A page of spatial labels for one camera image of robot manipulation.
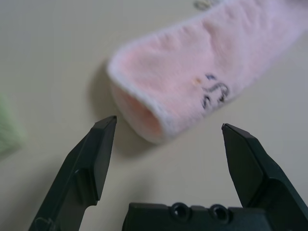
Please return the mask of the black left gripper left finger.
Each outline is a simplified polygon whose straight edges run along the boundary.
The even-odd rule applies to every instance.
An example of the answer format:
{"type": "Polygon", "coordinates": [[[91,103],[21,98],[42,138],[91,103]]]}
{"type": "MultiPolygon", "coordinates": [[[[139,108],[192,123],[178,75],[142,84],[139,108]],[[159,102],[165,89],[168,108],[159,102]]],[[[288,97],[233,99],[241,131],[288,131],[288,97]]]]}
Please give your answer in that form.
{"type": "Polygon", "coordinates": [[[94,124],[70,151],[30,225],[31,231],[78,231],[86,209],[100,201],[117,117],[94,124]]]}

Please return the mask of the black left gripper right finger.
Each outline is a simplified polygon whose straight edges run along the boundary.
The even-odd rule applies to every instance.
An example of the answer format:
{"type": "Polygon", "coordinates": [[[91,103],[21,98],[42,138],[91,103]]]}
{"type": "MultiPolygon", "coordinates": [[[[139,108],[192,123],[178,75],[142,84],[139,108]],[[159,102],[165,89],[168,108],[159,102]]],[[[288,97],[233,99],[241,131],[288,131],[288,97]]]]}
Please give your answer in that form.
{"type": "Polygon", "coordinates": [[[222,125],[229,173],[244,208],[264,210],[275,231],[306,231],[308,207],[259,140],[222,125]]]}

